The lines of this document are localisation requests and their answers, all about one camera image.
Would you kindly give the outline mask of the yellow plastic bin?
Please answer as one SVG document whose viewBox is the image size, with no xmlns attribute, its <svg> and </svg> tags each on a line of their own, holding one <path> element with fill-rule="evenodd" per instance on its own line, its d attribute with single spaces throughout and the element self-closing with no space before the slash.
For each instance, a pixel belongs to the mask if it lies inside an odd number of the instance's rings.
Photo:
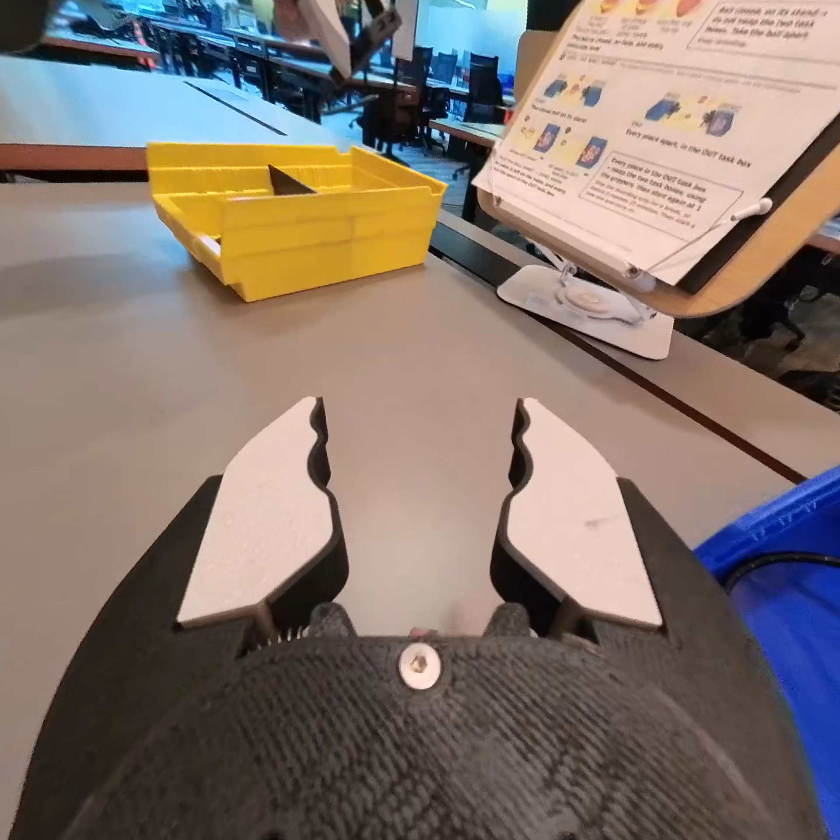
<svg viewBox="0 0 840 840">
<path fill-rule="evenodd" d="M 422 264 L 447 185 L 365 147 L 148 143 L 150 190 L 177 241 L 243 301 Z M 272 195 L 268 165 L 318 195 Z"/>
</svg>

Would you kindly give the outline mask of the row of background desks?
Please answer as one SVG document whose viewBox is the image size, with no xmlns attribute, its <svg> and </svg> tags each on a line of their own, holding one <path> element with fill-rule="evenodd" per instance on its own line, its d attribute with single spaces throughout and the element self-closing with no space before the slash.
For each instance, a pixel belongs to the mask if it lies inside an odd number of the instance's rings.
<svg viewBox="0 0 840 840">
<path fill-rule="evenodd" d="M 59 13 L 40 45 L 27 57 L 131 70 L 162 70 L 172 75 L 210 77 L 216 70 L 255 77 L 279 59 L 326 62 L 317 45 L 242 28 L 219 32 L 166 17 L 128 16 L 108 31 L 81 12 Z"/>
</svg>

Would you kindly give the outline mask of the white stand base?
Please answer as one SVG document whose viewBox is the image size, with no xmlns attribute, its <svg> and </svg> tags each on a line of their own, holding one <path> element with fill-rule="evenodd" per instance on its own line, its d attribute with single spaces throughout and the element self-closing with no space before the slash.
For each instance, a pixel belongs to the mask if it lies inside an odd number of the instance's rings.
<svg viewBox="0 0 840 840">
<path fill-rule="evenodd" d="M 502 301 L 636 356 L 669 355 L 673 318 L 576 275 L 575 268 L 524 266 L 500 284 Z"/>
</svg>

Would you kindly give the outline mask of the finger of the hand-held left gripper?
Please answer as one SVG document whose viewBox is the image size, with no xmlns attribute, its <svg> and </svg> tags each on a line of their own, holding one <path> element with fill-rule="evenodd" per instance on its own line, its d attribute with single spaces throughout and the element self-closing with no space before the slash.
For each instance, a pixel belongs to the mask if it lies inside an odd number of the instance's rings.
<svg viewBox="0 0 840 840">
<path fill-rule="evenodd" d="M 351 67 L 367 67 L 403 23 L 395 5 L 360 5 L 360 11 L 359 32 L 351 37 Z"/>
<path fill-rule="evenodd" d="M 350 37 L 344 28 L 335 1 L 308 1 L 310 34 L 326 51 L 332 67 L 340 77 L 354 73 L 351 60 Z"/>
</svg>

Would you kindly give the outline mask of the blue plastic bin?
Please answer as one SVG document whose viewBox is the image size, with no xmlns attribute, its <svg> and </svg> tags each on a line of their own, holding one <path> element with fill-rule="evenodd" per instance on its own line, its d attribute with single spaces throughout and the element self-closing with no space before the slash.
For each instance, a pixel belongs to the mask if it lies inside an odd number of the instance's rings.
<svg viewBox="0 0 840 840">
<path fill-rule="evenodd" d="M 758 641 L 839 838 L 839 468 L 742 515 L 696 548 Z"/>
</svg>

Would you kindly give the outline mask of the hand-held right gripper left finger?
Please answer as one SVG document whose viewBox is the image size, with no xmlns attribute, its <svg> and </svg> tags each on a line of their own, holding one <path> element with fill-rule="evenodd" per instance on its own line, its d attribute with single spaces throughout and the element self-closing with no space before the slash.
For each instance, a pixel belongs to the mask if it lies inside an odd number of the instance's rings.
<svg viewBox="0 0 840 840">
<path fill-rule="evenodd" d="M 349 562 L 328 440 L 323 400 L 306 396 L 230 461 L 176 616 L 181 626 L 305 627 L 341 593 Z"/>
</svg>

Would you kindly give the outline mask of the wooden background table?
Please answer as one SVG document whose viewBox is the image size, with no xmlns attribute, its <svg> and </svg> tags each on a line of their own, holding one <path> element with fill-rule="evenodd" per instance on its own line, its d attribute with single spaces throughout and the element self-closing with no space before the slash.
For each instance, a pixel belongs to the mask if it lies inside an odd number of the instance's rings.
<svg viewBox="0 0 840 840">
<path fill-rule="evenodd" d="M 473 185 L 473 181 L 480 173 L 489 153 L 501 140 L 506 126 L 502 123 L 437 119 L 430 121 L 429 128 L 446 134 L 451 140 L 463 141 L 465 146 L 471 150 L 471 152 L 468 152 L 469 162 L 467 164 L 469 182 L 461 217 L 467 223 L 473 224 L 478 207 L 478 192 Z"/>
</svg>

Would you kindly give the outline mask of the black bin divider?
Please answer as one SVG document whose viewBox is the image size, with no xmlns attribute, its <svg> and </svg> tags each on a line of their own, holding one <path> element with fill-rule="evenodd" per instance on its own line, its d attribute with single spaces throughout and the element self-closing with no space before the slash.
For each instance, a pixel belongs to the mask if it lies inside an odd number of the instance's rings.
<svg viewBox="0 0 840 840">
<path fill-rule="evenodd" d="M 268 165 L 272 195 L 276 197 L 318 195 L 318 191 L 300 182 L 274 165 Z"/>
</svg>

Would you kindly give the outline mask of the black office chair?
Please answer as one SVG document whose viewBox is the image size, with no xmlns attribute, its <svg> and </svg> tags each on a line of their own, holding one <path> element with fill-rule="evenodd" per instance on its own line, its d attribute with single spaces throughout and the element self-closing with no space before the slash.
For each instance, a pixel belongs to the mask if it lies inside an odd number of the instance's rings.
<svg viewBox="0 0 840 840">
<path fill-rule="evenodd" d="M 424 141 L 430 111 L 427 84 L 378 92 L 364 107 L 362 143 L 386 159 L 408 166 L 395 154 L 396 147 Z"/>
<path fill-rule="evenodd" d="M 469 54 L 469 89 L 464 121 L 480 124 L 503 124 L 505 107 L 498 77 L 498 56 Z"/>
</svg>

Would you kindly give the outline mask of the person's left hand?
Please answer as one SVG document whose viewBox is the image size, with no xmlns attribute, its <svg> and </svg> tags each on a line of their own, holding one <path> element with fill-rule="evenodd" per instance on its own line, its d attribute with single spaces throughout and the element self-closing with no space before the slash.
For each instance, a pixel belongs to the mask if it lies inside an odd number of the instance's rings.
<svg viewBox="0 0 840 840">
<path fill-rule="evenodd" d="M 276 35 L 285 40 L 298 43 L 312 40 L 312 32 L 298 1 L 273 1 L 272 27 Z"/>
</svg>

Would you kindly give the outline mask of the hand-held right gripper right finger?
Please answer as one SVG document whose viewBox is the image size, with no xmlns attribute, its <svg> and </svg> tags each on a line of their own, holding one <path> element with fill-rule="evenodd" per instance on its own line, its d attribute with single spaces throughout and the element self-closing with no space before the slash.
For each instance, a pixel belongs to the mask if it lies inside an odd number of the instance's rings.
<svg viewBox="0 0 840 840">
<path fill-rule="evenodd" d="M 585 634 L 598 622 L 661 630 L 613 467 L 537 399 L 519 399 L 514 415 L 510 491 L 490 559 L 501 600 L 524 608 L 533 635 Z"/>
</svg>

